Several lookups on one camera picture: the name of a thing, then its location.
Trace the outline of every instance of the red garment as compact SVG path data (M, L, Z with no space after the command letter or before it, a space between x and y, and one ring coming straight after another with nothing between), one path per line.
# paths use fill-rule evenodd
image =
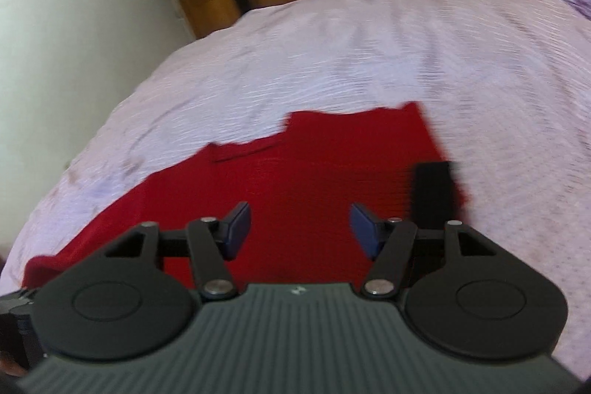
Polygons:
M29 261L24 285L38 287L130 227L151 220L179 229L205 215L223 217L239 201L252 228L229 263L245 282L353 282L369 268L349 229L362 202L383 217L409 208L410 169L441 161L418 107L358 114L292 114L286 131L248 144L210 144L149 176L101 212L56 256ZM192 286L188 261L165 271Z

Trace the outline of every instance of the silver pin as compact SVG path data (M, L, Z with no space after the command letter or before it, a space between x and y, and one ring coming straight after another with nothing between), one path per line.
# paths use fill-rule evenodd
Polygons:
M394 290L394 284L387 279L372 279L365 283L365 290L374 296L390 294Z
M213 296L222 296L229 294L233 288L234 284L226 279L214 279L205 284L203 291Z

